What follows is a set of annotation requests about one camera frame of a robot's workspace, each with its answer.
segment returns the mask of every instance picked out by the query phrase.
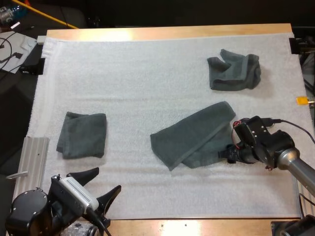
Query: black cable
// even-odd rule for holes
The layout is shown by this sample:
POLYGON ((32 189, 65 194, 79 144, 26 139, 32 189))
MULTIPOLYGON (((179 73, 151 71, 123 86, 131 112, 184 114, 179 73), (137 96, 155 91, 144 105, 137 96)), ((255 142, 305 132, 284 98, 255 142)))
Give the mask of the black cable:
POLYGON ((9 74, 9 72, 11 72, 12 70, 14 70, 14 69, 20 67, 21 65, 23 65, 23 64, 20 64, 20 65, 14 67, 13 69, 11 69, 11 70, 9 70, 9 71, 6 71, 6 73, 0 78, 0 82, 1 82, 1 80, 3 80, 3 79, 9 74))
POLYGON ((12 35, 14 35, 14 34, 16 34, 17 32, 14 32, 14 33, 12 33, 12 34, 10 34, 7 38, 6 38, 6 41, 8 41, 8 38, 9 37, 11 37, 12 35))
POLYGON ((304 218, 305 215, 304 215, 304 211, 303 211, 303 206, 302 206, 301 197, 304 198, 308 203, 310 203, 310 204, 313 205, 313 206, 315 206, 315 203, 313 203, 310 199, 308 199, 307 197, 305 197, 302 193, 299 193, 300 209, 301 209, 302 216, 303 216, 303 218, 304 218))
POLYGON ((303 130, 305 133, 308 134, 308 136, 311 138, 312 142, 315 144, 315 140, 314 140, 313 136, 312 136, 312 135, 309 133, 309 131, 307 131, 306 129, 304 129, 304 128, 302 128, 301 126, 298 126, 297 124, 294 124, 294 123, 292 123, 292 122, 290 122, 290 121, 284 120, 284 119, 281 119, 280 122, 288 123, 288 124, 290 124, 290 125, 293 125, 293 126, 299 128, 299 129, 303 130))
POLYGON ((105 233, 107 234, 107 236, 112 236, 110 233, 109 233, 109 231, 108 231, 108 229, 105 227, 105 233))
MULTIPOLYGON (((3 42, 1 43, 1 45, 6 41, 8 44, 9 44, 9 46, 10 46, 10 56, 12 56, 12 44, 10 43, 10 41, 9 40, 7 40, 8 38, 1 38, 0 37, 0 39, 3 39, 3 42)), ((5 64, 0 68, 1 70, 8 64, 8 62, 9 62, 9 60, 11 59, 11 57, 5 62, 5 64)))
POLYGON ((66 23, 67 27, 69 28, 67 19, 65 18, 65 15, 63 13, 63 8, 60 5, 59 5, 59 7, 60 7, 61 14, 63 15, 64 22, 66 23))

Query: wooden board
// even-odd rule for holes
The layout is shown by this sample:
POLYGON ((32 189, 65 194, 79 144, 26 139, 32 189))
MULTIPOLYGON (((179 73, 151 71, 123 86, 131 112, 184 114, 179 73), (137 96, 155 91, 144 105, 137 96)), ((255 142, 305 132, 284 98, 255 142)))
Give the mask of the wooden board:
POLYGON ((292 32, 290 24, 191 26, 116 29, 55 29, 47 36, 77 41, 132 41, 292 32))

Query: folded gray towel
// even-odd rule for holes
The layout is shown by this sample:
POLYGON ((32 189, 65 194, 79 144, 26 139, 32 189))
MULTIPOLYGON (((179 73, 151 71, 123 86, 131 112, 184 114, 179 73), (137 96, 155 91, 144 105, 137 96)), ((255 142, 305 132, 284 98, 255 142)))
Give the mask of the folded gray towel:
POLYGON ((67 112, 57 143, 65 159, 102 157, 105 149, 106 115, 67 112))
POLYGON ((230 121, 234 117, 227 102, 209 106, 151 134, 152 150, 170 171, 181 162, 190 168, 219 162, 218 151, 232 143, 230 121))
POLYGON ((259 56, 248 54, 243 56, 224 49, 220 53, 222 59, 208 58, 210 88, 221 91, 238 91, 253 89, 260 82, 259 56))

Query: gray cloth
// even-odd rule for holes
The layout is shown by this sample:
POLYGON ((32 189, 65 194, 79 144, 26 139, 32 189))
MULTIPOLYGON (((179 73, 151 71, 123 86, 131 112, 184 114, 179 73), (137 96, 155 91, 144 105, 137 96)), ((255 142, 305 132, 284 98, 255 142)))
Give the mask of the gray cloth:
POLYGON ((232 143, 230 121, 235 113, 227 102, 209 106, 151 134, 154 154, 173 170, 181 162, 190 168, 221 161, 218 151, 232 143))
POLYGON ((260 82, 259 56, 243 56, 222 49, 222 59, 208 58, 210 88, 221 91, 253 89, 260 82))
POLYGON ((65 159, 102 157, 105 149, 106 115, 67 112, 57 143, 65 159))

